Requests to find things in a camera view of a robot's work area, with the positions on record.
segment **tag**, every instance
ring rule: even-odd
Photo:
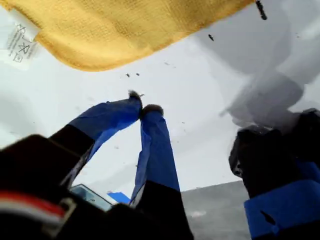
[[[12,9],[9,15],[15,27],[8,36],[5,49],[0,49],[0,59],[18,69],[27,70],[36,54],[38,44],[34,39],[40,29],[16,9]]]
[[[24,38],[32,42],[40,32],[40,29],[15,8],[9,12],[9,15],[14,20],[16,27],[23,31]]]
[[[37,43],[25,37],[23,28],[15,28],[8,38],[6,49],[2,49],[2,60],[18,69],[27,70],[35,56]]]

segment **yellow towel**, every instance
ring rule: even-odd
[[[63,63],[104,71],[148,56],[255,0],[0,0]]]

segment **blue fabric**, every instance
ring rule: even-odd
[[[149,112],[141,121],[141,144],[131,200],[146,180],[180,192],[169,131],[159,112]]]
[[[320,220],[320,184],[306,179],[274,189],[244,203],[252,238]],[[274,219],[268,223],[265,216]]]
[[[314,162],[297,160],[296,165],[305,179],[310,179],[320,184],[320,170]]]
[[[127,128],[139,118],[141,102],[130,97],[120,101],[104,102],[89,108],[69,124],[95,140],[88,161],[116,132]]]

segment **dirt particle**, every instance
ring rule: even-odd
[[[259,10],[259,12],[260,12],[261,18],[262,18],[263,20],[267,20],[268,17],[267,17],[267,15],[266,15],[266,12],[265,12],[265,10],[264,10],[264,6],[262,5],[261,1],[258,0],[258,1],[256,1],[255,3],[256,3],[256,6],[257,6],[257,8],[258,8],[258,10]]]
[[[211,34],[208,34],[209,38],[211,39],[211,41],[215,41],[214,37]]]

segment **blue painter's tape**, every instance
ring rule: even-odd
[[[130,203],[130,198],[128,198],[122,192],[109,192],[109,193],[107,193],[107,195],[120,204],[129,204]]]

